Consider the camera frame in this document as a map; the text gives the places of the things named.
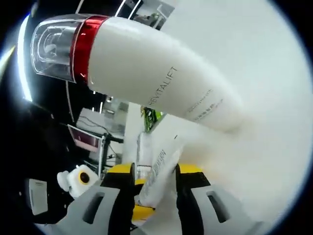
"transparent cap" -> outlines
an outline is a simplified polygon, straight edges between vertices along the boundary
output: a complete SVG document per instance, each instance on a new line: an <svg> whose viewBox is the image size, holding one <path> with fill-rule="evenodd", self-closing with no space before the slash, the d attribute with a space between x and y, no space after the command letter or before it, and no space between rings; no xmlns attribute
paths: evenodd
<svg viewBox="0 0 313 235"><path fill-rule="evenodd" d="M31 40L31 61L37 74L74 82L71 76L71 48L76 40L76 29L79 30L89 16L57 16L36 27Z"/></svg>

